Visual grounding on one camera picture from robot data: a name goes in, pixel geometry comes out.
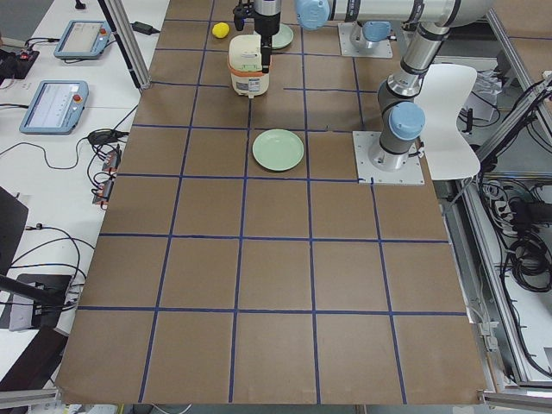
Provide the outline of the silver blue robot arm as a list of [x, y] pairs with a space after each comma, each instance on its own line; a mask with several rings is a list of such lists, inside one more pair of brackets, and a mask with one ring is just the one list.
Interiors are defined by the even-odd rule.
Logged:
[[328, 21], [399, 21], [416, 23], [400, 68], [383, 82], [378, 102], [383, 121], [379, 141], [369, 148], [371, 163], [395, 172], [409, 158], [412, 143], [425, 123], [423, 110], [413, 103], [423, 78], [452, 27], [475, 22], [493, 7], [492, 1], [296, 1], [302, 28], [317, 30]]

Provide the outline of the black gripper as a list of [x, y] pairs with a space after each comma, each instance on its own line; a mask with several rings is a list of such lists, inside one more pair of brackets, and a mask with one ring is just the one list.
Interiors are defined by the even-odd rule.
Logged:
[[280, 0], [254, 0], [254, 30], [260, 35], [261, 72], [269, 73], [272, 58], [272, 37], [279, 32]]

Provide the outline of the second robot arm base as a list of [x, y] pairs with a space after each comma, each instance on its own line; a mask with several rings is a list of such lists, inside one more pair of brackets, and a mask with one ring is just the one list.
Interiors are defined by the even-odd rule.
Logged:
[[368, 50], [377, 47], [390, 33], [389, 21], [358, 21], [351, 30], [349, 40], [354, 47]]

